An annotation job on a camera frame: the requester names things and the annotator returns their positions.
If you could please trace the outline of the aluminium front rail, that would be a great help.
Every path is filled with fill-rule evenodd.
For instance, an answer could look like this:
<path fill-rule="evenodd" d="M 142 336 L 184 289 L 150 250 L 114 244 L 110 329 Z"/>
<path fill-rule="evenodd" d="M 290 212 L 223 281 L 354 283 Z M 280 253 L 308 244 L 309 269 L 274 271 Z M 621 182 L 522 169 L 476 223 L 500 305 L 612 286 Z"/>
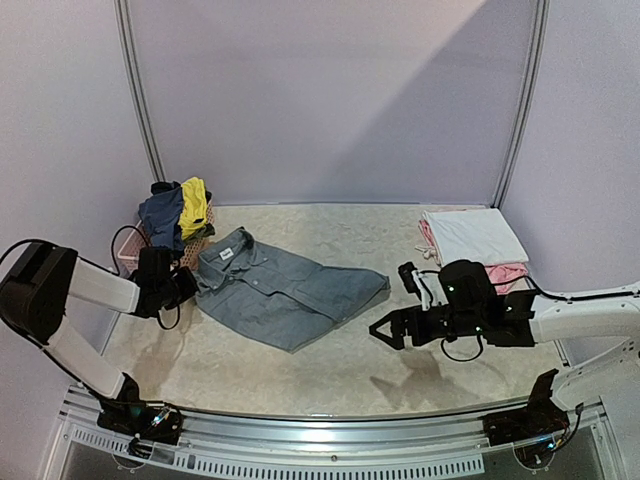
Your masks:
<path fill-rule="evenodd" d="M 579 430 L 550 458 L 520 462 L 520 445 L 489 442 L 480 410 L 338 419 L 249 418 L 183 410 L 176 445 L 151 444 L 97 425 L 98 405 L 77 388 L 60 408 L 49 479 L 620 479 L 608 420 L 587 406 Z"/>

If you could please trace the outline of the white folded shirt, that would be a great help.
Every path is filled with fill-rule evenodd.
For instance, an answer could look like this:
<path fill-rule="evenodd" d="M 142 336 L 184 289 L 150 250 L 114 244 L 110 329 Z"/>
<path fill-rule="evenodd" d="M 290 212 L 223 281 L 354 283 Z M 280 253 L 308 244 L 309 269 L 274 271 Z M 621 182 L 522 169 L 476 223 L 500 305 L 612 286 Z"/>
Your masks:
<path fill-rule="evenodd" d="M 422 214 L 441 265 L 470 260 L 484 266 L 527 263 L 520 240 L 497 209 Z"/>

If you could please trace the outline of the pink folded garment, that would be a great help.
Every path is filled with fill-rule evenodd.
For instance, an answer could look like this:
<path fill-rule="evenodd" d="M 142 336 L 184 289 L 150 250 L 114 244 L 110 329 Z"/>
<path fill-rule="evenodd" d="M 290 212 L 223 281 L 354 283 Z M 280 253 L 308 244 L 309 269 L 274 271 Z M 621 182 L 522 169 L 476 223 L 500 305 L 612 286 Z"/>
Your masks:
<path fill-rule="evenodd" d="M 432 260 L 438 267 L 441 267 L 442 264 L 436 248 L 435 236 L 425 218 L 419 220 L 418 228 L 423 237 L 424 244 L 415 246 L 415 249 L 425 260 Z M 528 269 L 524 263 L 486 266 L 485 270 L 498 294 L 508 293 L 518 280 L 522 280 L 528 275 Z"/>

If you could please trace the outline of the grey blue button shirt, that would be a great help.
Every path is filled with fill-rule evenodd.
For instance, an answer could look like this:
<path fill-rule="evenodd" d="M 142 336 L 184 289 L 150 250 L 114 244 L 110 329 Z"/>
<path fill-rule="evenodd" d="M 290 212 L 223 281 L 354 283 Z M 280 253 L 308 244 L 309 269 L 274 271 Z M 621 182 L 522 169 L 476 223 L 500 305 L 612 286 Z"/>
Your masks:
<path fill-rule="evenodd" d="M 327 266 L 239 227 L 198 254 L 200 310 L 235 333 L 294 353 L 385 300 L 389 278 Z"/>

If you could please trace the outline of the right aluminium corner post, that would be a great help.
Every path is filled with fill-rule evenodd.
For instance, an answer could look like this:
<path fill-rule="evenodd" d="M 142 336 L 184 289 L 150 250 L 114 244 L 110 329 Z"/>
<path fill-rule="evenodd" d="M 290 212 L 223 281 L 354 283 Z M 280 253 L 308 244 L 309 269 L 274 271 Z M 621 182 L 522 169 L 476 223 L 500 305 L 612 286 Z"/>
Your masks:
<path fill-rule="evenodd" d="M 516 116 L 509 137 L 508 148 L 498 177 L 491 207 L 500 209 L 508 195 L 511 180 L 516 168 L 518 155 L 524 140 L 529 114 L 533 104 L 536 81 L 540 69 L 544 48 L 550 2 L 534 1 L 534 14 L 531 22 L 530 39 L 524 65 L 524 73 L 517 103 Z"/>

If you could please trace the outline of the left aluminium corner post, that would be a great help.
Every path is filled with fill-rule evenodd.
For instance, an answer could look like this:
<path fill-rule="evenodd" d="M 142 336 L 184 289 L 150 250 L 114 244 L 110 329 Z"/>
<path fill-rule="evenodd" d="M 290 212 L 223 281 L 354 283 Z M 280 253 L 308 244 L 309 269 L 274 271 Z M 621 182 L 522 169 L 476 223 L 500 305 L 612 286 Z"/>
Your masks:
<path fill-rule="evenodd" d="M 125 73 L 147 162 L 153 179 L 156 182 L 165 181 L 166 173 L 154 134 L 138 61 L 130 2 L 126 0 L 115 0 L 114 7 Z"/>

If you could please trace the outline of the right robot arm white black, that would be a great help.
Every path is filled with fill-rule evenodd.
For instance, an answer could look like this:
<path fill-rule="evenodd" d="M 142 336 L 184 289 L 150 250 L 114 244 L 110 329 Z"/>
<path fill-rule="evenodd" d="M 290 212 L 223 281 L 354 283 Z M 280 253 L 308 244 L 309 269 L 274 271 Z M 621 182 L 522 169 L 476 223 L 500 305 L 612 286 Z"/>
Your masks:
<path fill-rule="evenodd" d="M 555 406 L 571 410 L 639 374 L 638 284 L 569 294 L 548 293 L 533 284 L 500 295 L 484 266 L 457 260 L 437 274 L 446 302 L 435 305 L 412 263 L 398 271 L 405 289 L 418 296 L 420 304 L 393 310 L 369 327 L 371 336 L 395 350 L 407 343 L 420 347 L 463 337 L 481 338 L 502 348 L 573 338 L 619 338 L 609 350 L 553 374 L 544 389 L 548 399 L 536 398 L 518 412 L 517 427 L 524 435 L 537 436 L 552 424 Z"/>

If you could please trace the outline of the navy blue garment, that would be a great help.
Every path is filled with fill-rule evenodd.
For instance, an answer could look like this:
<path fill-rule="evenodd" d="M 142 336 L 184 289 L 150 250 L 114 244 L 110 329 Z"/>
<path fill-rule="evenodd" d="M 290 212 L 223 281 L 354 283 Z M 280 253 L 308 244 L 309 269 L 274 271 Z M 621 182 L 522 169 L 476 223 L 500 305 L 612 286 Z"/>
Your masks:
<path fill-rule="evenodd" d="M 151 196 L 138 207 L 138 216 L 151 245 L 184 252 L 179 220 L 184 208 L 181 185 L 177 182 L 156 182 L 151 185 Z"/>

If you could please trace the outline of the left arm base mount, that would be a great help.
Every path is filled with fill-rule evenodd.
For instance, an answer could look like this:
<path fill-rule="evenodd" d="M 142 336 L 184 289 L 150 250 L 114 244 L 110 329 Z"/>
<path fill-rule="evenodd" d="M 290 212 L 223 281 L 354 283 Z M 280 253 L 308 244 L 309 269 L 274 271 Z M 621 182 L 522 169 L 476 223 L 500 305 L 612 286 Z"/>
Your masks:
<path fill-rule="evenodd" d="M 100 401 L 97 425 L 140 440 L 177 445 L 184 416 L 173 404 L 166 402 Z"/>

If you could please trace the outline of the pink plastic laundry basket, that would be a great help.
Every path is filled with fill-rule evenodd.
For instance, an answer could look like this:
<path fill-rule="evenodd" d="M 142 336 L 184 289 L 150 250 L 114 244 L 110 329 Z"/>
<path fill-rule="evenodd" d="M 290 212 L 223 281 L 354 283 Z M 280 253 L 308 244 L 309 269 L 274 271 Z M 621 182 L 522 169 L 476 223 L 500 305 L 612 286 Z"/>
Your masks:
<path fill-rule="evenodd" d="M 208 202 L 207 220 L 214 226 L 213 202 Z M 213 241 L 213 236 L 191 244 L 185 244 L 184 252 L 180 255 L 170 249 L 160 247 L 161 252 L 171 260 L 171 266 L 188 267 L 196 270 L 198 265 L 198 255 Z M 145 232 L 141 220 L 133 225 L 125 225 L 118 230 L 114 236 L 111 248 L 112 259 L 124 276 L 132 274 L 139 268 L 140 251 L 146 248 L 153 248 L 151 241 Z"/>

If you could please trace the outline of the aluminium corner post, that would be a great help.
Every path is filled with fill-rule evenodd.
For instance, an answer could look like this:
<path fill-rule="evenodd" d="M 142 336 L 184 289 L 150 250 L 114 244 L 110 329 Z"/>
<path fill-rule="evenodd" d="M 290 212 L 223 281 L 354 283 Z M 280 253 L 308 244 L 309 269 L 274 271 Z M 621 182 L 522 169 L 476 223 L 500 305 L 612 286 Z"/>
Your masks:
<path fill-rule="evenodd" d="M 153 179 L 156 182 L 165 181 L 166 173 L 154 134 L 138 61 L 130 2 L 126 0 L 115 0 L 114 7 L 125 73 L 147 162 Z"/>
<path fill-rule="evenodd" d="M 524 65 L 524 73 L 517 103 L 516 116 L 509 137 L 508 148 L 498 177 L 491 207 L 500 209 L 508 195 L 511 180 L 516 168 L 518 155 L 524 140 L 529 114 L 533 104 L 536 81 L 540 69 L 544 48 L 550 2 L 534 1 L 534 14 L 531 22 L 530 39 Z"/>

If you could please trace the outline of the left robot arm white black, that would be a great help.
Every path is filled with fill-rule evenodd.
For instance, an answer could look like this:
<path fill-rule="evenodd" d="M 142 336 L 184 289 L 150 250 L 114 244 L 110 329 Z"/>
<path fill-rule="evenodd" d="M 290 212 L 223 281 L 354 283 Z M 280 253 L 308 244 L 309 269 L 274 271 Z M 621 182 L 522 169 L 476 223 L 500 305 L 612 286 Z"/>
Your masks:
<path fill-rule="evenodd" d="M 146 247 L 141 266 L 123 278 L 67 247 L 42 239 L 10 246 L 3 260 L 20 255 L 1 280 L 1 319 L 36 345 L 60 369 L 110 405 L 111 419 L 128 434 L 148 426 L 139 405 L 139 387 L 109 364 L 67 318 L 67 301 L 76 298 L 113 312 L 160 320 L 163 311 L 179 311 L 198 291 L 188 267 L 172 267 L 168 250 Z"/>

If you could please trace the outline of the yellow garment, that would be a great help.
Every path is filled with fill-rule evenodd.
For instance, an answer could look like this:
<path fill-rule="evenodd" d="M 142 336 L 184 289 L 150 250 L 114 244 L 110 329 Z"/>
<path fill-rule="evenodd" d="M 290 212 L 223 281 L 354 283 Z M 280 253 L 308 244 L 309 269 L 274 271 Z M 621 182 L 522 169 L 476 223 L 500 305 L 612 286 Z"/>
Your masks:
<path fill-rule="evenodd" d="M 192 177 L 181 184 L 183 210 L 179 218 L 182 240 L 186 241 L 204 227 L 207 220 L 208 200 L 203 179 Z"/>

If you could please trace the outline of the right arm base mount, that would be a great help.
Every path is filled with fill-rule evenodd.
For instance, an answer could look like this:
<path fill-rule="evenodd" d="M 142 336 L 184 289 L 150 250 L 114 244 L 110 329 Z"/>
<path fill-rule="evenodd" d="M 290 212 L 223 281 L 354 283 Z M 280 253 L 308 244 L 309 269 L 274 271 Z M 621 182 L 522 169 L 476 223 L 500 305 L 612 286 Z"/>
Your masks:
<path fill-rule="evenodd" d="M 490 413 L 481 420 L 483 432 L 491 446 L 538 438 L 569 427 L 567 412 L 553 403 Z"/>

